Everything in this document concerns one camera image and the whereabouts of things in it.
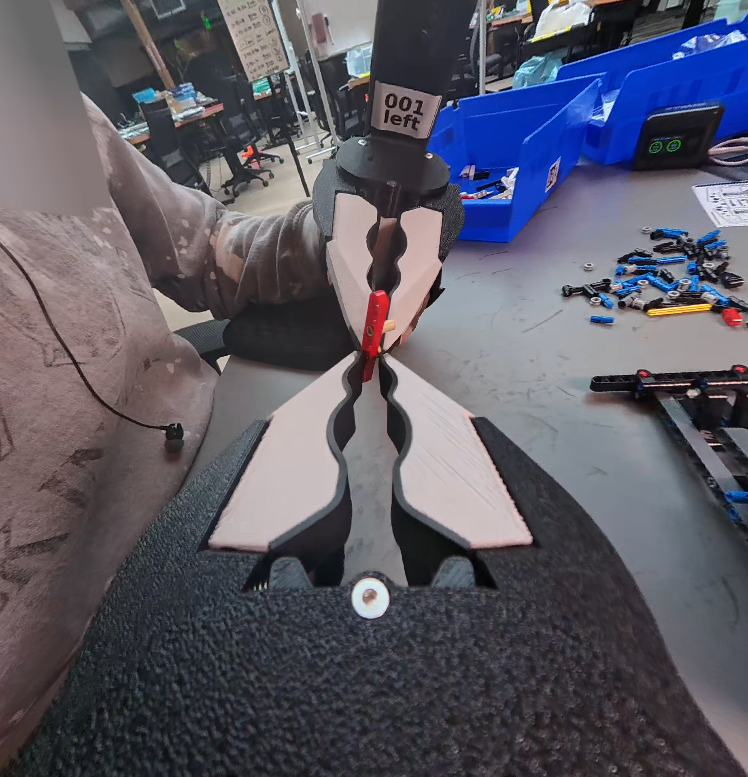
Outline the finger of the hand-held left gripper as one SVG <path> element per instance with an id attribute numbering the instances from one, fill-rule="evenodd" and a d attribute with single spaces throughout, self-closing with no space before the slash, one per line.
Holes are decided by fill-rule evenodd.
<path id="1" fill-rule="evenodd" d="M 328 269 L 339 305 L 356 350 L 361 349 L 369 296 L 372 254 L 368 238 L 379 227 L 376 208 L 353 193 L 337 193 L 330 241 Z"/>
<path id="2" fill-rule="evenodd" d="M 406 248 L 396 261 L 397 280 L 390 294 L 389 320 L 394 328 L 383 335 L 382 352 L 388 352 L 404 335 L 423 308 L 438 273 L 442 213 L 416 208 L 401 215 Z"/>

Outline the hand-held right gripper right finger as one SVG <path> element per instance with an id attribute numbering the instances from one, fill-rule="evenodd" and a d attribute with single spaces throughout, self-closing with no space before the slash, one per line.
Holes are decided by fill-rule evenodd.
<path id="1" fill-rule="evenodd" d="M 493 586 L 481 553 L 528 548 L 533 535 L 474 416 L 391 356 L 379 365 L 397 457 L 391 527 L 409 586 L 430 586 L 449 558 Z"/>

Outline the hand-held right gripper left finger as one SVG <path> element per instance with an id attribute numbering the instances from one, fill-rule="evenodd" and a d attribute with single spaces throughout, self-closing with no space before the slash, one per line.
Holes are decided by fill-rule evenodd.
<path id="1" fill-rule="evenodd" d="M 352 513 L 343 451 L 358 398 L 359 354 L 349 354 L 268 417 L 219 510 L 210 550 L 260 556 L 253 582 L 294 557 L 316 586 L 340 584 Z"/>

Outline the red perforated toy beam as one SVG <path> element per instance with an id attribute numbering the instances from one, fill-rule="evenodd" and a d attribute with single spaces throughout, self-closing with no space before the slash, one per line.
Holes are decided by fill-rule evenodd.
<path id="1" fill-rule="evenodd" d="M 383 340 L 382 324 L 388 319 L 388 311 L 389 298 L 387 293 L 383 290 L 373 291 L 369 295 L 369 304 L 361 337 L 362 381 L 364 383 L 372 379 L 376 360 L 381 351 Z M 373 337 L 371 339 L 368 339 L 365 335 L 367 325 L 373 326 Z"/>

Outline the toy truck chassis model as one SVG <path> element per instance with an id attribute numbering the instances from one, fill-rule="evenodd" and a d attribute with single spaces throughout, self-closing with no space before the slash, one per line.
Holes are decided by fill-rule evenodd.
<path id="1" fill-rule="evenodd" d="M 598 375 L 593 393 L 650 405 L 748 546 L 748 367 Z"/>

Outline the blue storage bin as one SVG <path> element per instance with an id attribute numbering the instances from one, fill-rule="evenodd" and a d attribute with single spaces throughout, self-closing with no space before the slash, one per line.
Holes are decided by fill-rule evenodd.
<path id="1" fill-rule="evenodd" d="M 573 171 L 599 97 L 599 74 L 461 99 L 438 114 L 428 150 L 459 186 L 466 165 L 519 167 L 513 198 L 463 201 L 460 240 L 510 242 Z"/>
<path id="2" fill-rule="evenodd" d="M 613 51 L 587 57 L 581 61 L 563 64 L 557 72 L 556 81 L 580 78 L 593 74 L 610 74 L 613 83 L 621 83 L 631 71 L 662 62 L 670 62 L 682 44 L 695 36 L 715 34 L 723 36 L 739 29 L 748 36 L 748 13 L 729 22 L 726 18 L 712 20 L 686 30 L 657 36 L 636 44 L 620 47 Z"/>
<path id="3" fill-rule="evenodd" d="M 748 47 L 735 44 L 633 70 L 605 121 L 588 124 L 584 155 L 606 166 L 631 161 L 650 115 L 683 106 L 722 108 L 715 141 L 748 131 Z"/>

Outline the small heap mixed toy parts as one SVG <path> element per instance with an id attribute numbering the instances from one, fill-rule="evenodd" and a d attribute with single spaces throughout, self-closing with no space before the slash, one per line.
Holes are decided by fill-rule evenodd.
<path id="1" fill-rule="evenodd" d="M 518 173 L 519 167 L 493 170 L 466 165 L 459 174 L 460 199 L 509 201 L 513 198 Z"/>

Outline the teal plastic bag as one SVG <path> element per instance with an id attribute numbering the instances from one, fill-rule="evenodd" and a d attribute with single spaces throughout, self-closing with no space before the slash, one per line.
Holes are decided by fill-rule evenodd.
<path id="1" fill-rule="evenodd" d="M 565 53 L 567 53 L 565 50 L 550 51 L 527 59 L 516 70 L 512 80 L 512 89 L 523 89 L 554 82 L 563 65 Z"/>

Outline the black office chair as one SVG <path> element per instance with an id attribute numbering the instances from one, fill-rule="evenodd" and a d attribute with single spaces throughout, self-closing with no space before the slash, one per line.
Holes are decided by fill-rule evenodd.
<path id="1" fill-rule="evenodd" d="M 156 164 L 173 182 L 210 195 L 208 184 L 181 146 L 174 117 L 166 100 L 143 102 L 140 111 L 147 123 Z"/>
<path id="2" fill-rule="evenodd" d="M 282 157 L 259 149 L 257 142 L 260 141 L 261 134 L 244 113 L 234 113 L 230 106 L 224 106 L 220 123 L 223 129 L 224 156 L 231 173 L 231 177 L 223 183 L 224 193 L 234 199 L 241 188 L 255 181 L 260 182 L 263 187 L 268 187 L 269 180 L 274 179 L 274 174 L 272 170 L 264 169 L 264 163 L 276 161 L 283 164 Z"/>

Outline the white flip chart board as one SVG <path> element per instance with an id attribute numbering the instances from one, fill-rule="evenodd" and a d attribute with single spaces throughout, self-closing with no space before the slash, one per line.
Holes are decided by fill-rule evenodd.
<path id="1" fill-rule="evenodd" d="M 246 79 L 255 83 L 289 69 L 269 1 L 218 1 Z"/>

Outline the person in grey splattered hoodie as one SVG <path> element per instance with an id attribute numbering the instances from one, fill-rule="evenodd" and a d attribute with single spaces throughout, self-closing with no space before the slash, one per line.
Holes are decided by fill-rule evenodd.
<path id="1" fill-rule="evenodd" d="M 116 209 L 0 210 L 0 772 L 184 480 L 214 382 Z"/>

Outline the pile of blue black pins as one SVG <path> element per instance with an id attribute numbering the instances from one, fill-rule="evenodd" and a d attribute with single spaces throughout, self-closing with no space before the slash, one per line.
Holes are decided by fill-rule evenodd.
<path id="1" fill-rule="evenodd" d="M 614 318 L 617 310 L 647 316 L 652 307 L 706 302 L 715 306 L 705 313 L 721 318 L 724 308 L 736 308 L 744 322 L 748 319 L 748 302 L 738 295 L 746 280 L 730 269 L 731 254 L 720 228 L 697 238 L 676 228 L 645 233 L 654 243 L 651 248 L 635 248 L 618 257 L 611 277 L 564 285 L 561 296 L 580 297 L 599 309 L 593 315 Z"/>

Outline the black device green icons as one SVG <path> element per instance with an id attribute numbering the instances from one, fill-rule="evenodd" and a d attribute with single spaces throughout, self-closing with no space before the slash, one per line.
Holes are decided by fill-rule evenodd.
<path id="1" fill-rule="evenodd" d="M 721 102 L 699 102 L 659 108 L 644 120 L 631 169 L 693 169 L 708 157 L 725 107 Z"/>

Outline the clear plastic bag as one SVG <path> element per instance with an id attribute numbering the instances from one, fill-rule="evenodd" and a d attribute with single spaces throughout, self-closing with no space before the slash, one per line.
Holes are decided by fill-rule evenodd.
<path id="1" fill-rule="evenodd" d="M 678 50 L 672 54 L 672 60 L 681 60 L 698 53 L 715 51 L 721 47 L 746 41 L 748 36 L 739 30 L 731 30 L 727 34 L 703 34 L 693 36 L 681 43 Z"/>

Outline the printed sticker sheet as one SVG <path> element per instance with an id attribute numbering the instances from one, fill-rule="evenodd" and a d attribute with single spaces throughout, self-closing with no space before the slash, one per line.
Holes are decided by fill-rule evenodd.
<path id="1" fill-rule="evenodd" d="M 748 180 L 721 180 L 691 189 L 715 227 L 748 227 Z"/>

